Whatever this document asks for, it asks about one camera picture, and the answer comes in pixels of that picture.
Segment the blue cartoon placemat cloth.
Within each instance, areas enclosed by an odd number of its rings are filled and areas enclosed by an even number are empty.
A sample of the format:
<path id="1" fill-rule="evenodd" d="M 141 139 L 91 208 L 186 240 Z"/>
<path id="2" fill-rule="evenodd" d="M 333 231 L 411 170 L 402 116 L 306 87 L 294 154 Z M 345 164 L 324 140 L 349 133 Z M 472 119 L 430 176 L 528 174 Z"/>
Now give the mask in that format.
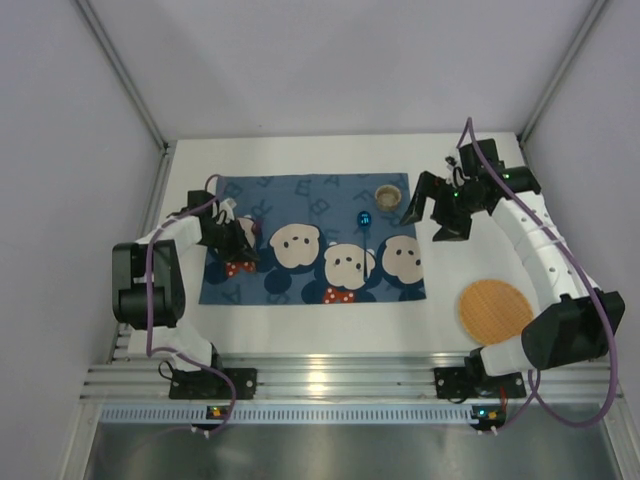
<path id="1" fill-rule="evenodd" d="M 400 206 L 381 212 L 375 191 L 394 185 Z M 222 263 L 206 255 L 199 302 L 202 305 L 345 305 L 423 300 L 423 258 L 414 226 L 400 224 L 410 200 L 405 173 L 307 174 L 229 177 L 225 198 L 256 237 L 255 267 Z M 357 215 L 372 216 L 368 232 L 368 273 L 363 279 L 362 233 Z"/>

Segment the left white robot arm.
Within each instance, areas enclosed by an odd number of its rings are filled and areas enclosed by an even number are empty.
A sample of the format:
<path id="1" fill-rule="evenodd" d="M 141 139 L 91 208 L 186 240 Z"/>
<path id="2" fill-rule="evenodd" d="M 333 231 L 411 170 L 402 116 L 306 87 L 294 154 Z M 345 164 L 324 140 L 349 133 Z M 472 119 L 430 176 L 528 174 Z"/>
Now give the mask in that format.
<path id="1" fill-rule="evenodd" d="M 211 249 L 222 263 L 255 267 L 254 232 L 235 215 L 236 203 L 207 190 L 187 193 L 187 205 L 146 236 L 112 249 L 112 310 L 117 322 L 145 333 L 145 354 L 168 354 L 178 370 L 223 371 L 213 343 L 184 319 L 187 295 L 181 256 L 193 247 Z"/>

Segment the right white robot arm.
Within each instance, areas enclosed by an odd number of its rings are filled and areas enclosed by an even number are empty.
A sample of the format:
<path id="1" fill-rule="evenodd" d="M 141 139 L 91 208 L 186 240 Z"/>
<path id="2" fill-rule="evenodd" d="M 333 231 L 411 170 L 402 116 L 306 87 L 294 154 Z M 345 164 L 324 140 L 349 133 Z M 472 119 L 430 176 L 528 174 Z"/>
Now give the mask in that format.
<path id="1" fill-rule="evenodd" d="M 578 267 L 531 170 L 506 166 L 494 139 L 460 147 L 452 161 L 463 182 L 422 172 L 402 224 L 421 221 L 427 201 L 434 200 L 431 218 L 440 227 L 434 241 L 466 241 L 473 215 L 487 213 L 511 242 L 540 308 L 521 333 L 472 351 L 465 360 L 470 375 L 486 380 L 608 354 L 608 337 L 620 324 L 624 300 L 617 291 L 603 291 Z"/>

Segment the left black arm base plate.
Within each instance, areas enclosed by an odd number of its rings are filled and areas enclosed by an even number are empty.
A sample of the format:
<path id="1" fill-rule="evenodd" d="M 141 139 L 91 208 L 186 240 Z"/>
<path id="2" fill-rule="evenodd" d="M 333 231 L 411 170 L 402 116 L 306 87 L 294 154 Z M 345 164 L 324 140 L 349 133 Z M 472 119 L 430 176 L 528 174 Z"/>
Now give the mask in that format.
<path id="1" fill-rule="evenodd" d="M 251 400 L 257 388 L 258 371 L 254 368 L 226 368 L 223 374 L 236 390 L 237 400 Z M 176 370 L 171 376 L 169 398 L 172 400 L 230 400 L 231 387 L 218 375 L 199 370 Z"/>

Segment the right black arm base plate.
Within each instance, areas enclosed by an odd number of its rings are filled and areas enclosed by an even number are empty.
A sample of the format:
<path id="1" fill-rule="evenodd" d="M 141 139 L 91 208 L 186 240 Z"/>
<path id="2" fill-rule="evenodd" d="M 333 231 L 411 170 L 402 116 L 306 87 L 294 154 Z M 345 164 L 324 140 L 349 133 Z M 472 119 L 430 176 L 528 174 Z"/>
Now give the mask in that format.
<path id="1" fill-rule="evenodd" d="M 464 367 L 437 367 L 433 369 L 436 397 L 453 403 L 469 399 L 510 399 L 526 397 L 524 380 L 520 373 L 499 377 L 473 378 Z"/>

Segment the small beige ceramic cup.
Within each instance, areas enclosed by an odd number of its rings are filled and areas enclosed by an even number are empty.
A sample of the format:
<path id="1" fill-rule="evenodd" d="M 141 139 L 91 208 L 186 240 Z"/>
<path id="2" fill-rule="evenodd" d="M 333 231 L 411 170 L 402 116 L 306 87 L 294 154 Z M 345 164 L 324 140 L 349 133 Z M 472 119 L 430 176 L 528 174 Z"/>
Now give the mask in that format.
<path id="1" fill-rule="evenodd" d="M 376 189 L 374 198 L 379 211 L 393 212 L 400 206 L 402 192 L 394 185 L 382 185 Z"/>

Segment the iridescent blue metal spoon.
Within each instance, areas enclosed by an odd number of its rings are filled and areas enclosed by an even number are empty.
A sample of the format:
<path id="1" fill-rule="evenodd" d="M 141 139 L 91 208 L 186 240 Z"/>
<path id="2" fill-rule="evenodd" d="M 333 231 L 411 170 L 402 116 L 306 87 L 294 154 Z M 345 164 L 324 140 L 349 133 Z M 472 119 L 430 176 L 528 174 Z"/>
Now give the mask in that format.
<path id="1" fill-rule="evenodd" d="M 368 211 L 362 210 L 357 215 L 358 228 L 362 233 L 362 249 L 363 249 L 363 279 L 367 280 L 369 277 L 368 269 L 368 250 L 367 239 L 368 232 L 371 227 L 372 216 Z"/>

